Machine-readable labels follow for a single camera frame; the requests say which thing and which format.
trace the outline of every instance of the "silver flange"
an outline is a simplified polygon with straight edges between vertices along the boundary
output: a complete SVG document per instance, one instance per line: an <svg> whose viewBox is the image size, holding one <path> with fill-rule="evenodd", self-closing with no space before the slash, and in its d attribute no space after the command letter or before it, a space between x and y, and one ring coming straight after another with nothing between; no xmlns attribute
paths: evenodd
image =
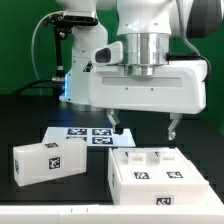
<svg viewBox="0 0 224 224"><path fill-rule="evenodd" d="M154 74L155 66L167 64L169 34L143 33L118 36L123 44L125 75Z"/></svg>

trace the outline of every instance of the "green wall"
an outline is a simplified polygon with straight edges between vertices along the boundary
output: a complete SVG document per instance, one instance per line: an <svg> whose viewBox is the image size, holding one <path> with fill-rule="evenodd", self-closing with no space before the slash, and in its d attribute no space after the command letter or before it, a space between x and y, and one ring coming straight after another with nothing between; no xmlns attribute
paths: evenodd
<svg viewBox="0 0 224 224"><path fill-rule="evenodd" d="M39 20L48 13L60 10L54 0L1 0L0 1L0 94L35 81L32 69L30 45L32 32ZM109 42L116 39L115 11L99 12L99 19L109 31ZM206 39L191 40L212 65L212 75L207 82L207 108L202 117L224 134L224 24ZM40 78L55 75L55 51L52 27L41 27L35 45L35 58ZM63 42L63 57L66 70L71 61L71 38ZM172 52L188 52L179 38L171 41ZM25 94L38 94L26 91Z"/></svg>

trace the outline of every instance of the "black surface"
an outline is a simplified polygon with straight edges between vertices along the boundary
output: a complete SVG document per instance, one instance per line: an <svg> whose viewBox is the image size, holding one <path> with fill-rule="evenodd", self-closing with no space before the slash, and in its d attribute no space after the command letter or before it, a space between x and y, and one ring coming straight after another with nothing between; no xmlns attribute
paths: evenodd
<svg viewBox="0 0 224 224"><path fill-rule="evenodd" d="M0 204L111 204L107 182L108 148L88 147L87 173L18 187L13 177L12 149L40 143L47 127L111 127L105 112L75 112L51 97L0 96ZM224 137L197 116L184 116L175 141L165 130L169 114L121 111L137 147L178 147L208 179L222 198L224 192Z"/></svg>

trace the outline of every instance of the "white box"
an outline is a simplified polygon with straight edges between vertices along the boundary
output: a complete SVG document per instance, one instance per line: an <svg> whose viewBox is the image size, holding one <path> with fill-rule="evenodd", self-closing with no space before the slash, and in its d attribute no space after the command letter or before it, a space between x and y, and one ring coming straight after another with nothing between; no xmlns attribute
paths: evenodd
<svg viewBox="0 0 224 224"><path fill-rule="evenodd" d="M177 148L110 149L108 181L115 205L207 204L208 181Z"/></svg>
<svg viewBox="0 0 224 224"><path fill-rule="evenodd" d="M13 155L19 186L86 172L87 145L78 138L14 147Z"/></svg>

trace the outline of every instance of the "black square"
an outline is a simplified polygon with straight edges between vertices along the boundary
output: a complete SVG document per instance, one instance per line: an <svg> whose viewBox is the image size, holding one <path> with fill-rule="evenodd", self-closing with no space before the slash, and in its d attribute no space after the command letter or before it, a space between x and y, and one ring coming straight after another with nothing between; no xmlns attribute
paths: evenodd
<svg viewBox="0 0 224 224"><path fill-rule="evenodd" d="M55 147L58 147L58 145L53 142L53 143L48 143L48 144L45 144L47 148L55 148Z"/></svg>
<svg viewBox="0 0 224 224"><path fill-rule="evenodd" d="M99 135L99 136L111 136L112 135L110 129L93 129L92 134Z"/></svg>
<svg viewBox="0 0 224 224"><path fill-rule="evenodd" d="M172 197L157 197L156 205L172 205Z"/></svg>
<svg viewBox="0 0 224 224"><path fill-rule="evenodd" d="M49 170L58 169L58 168L60 168L60 165L61 165L60 157L55 157L55 158L49 159Z"/></svg>
<svg viewBox="0 0 224 224"><path fill-rule="evenodd" d="M171 179L180 179L183 178L180 172L166 172Z"/></svg>
<svg viewBox="0 0 224 224"><path fill-rule="evenodd" d="M149 180L149 174L147 172L134 172L135 178L137 180Z"/></svg>
<svg viewBox="0 0 224 224"><path fill-rule="evenodd" d="M86 128L69 128L68 135L87 135Z"/></svg>
<svg viewBox="0 0 224 224"><path fill-rule="evenodd" d="M19 174L19 163L15 160L15 170Z"/></svg>
<svg viewBox="0 0 224 224"><path fill-rule="evenodd" d="M93 137L92 143L94 145L113 145L113 139L109 137Z"/></svg>

